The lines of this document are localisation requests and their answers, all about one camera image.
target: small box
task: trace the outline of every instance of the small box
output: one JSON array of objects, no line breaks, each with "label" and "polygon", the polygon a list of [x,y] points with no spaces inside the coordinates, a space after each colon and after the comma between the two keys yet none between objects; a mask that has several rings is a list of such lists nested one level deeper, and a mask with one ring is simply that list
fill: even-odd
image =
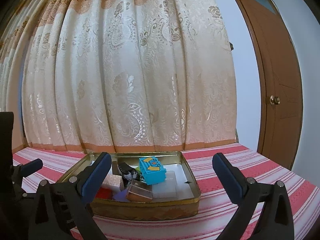
[{"label": "small box", "polygon": [[96,198],[112,199],[112,190],[108,188],[99,188]]},{"label": "small box", "polygon": [[167,171],[164,182],[152,185],[152,197],[177,199],[177,179],[174,171]]},{"label": "small box", "polygon": [[115,193],[124,190],[122,177],[119,175],[108,174],[101,184],[102,188],[111,189]]},{"label": "small box", "polygon": [[152,186],[133,180],[128,187],[127,199],[134,202],[150,202],[152,200]]},{"label": "small box", "polygon": [[139,167],[142,177],[147,185],[163,182],[166,169],[156,157],[139,158]]}]

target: wooden door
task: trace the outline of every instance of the wooden door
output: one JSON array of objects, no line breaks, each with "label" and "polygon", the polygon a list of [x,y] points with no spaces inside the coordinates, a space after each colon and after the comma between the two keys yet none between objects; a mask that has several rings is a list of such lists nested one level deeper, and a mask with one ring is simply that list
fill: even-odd
[{"label": "wooden door", "polygon": [[[302,84],[294,46],[271,0],[236,0],[252,36],[261,84],[258,152],[291,169],[302,125]],[[279,97],[272,105],[270,97]]]}]

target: striped bedsheet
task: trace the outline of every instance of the striped bedsheet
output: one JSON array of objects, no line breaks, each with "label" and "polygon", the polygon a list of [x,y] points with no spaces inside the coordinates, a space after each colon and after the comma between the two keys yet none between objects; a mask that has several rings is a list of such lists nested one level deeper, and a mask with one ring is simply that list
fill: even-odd
[{"label": "striped bedsheet", "polygon": [[[246,177],[255,177],[262,183],[273,184],[277,180],[285,183],[292,207],[295,239],[303,239],[320,214],[319,188],[239,143],[184,152],[202,192],[196,216],[169,221],[127,221],[95,216],[97,225],[108,239],[114,240],[216,239],[237,209],[212,169],[212,156],[217,152],[225,154],[231,164],[238,167]],[[35,192],[42,179],[55,182],[83,156],[80,152],[25,148],[14,154],[13,159],[14,165],[36,158],[43,160],[44,167],[40,171],[23,179],[23,189]],[[262,207],[263,203],[257,205],[242,239],[247,239],[252,233]],[[82,239],[76,228],[73,229],[73,235]]]}]

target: white wall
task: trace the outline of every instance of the white wall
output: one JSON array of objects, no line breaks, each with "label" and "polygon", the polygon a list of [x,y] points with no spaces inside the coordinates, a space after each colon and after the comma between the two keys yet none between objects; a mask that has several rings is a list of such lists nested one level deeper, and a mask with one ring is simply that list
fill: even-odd
[{"label": "white wall", "polygon": [[320,187],[320,25],[303,0],[273,0],[295,46],[302,79],[303,123],[292,171]]},{"label": "white wall", "polygon": [[216,0],[216,2],[221,11],[229,40],[234,46],[232,56],[236,73],[236,128],[239,142],[256,151],[260,132],[261,95],[252,40],[236,1]]}]

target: curtain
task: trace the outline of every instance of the curtain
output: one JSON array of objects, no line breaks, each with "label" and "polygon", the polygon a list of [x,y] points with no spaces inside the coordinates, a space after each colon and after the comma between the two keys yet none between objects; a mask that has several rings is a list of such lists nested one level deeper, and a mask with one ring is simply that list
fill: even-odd
[{"label": "curtain", "polygon": [[235,74],[215,0],[24,0],[1,40],[1,109],[23,67],[31,147],[153,152],[235,141]]}]

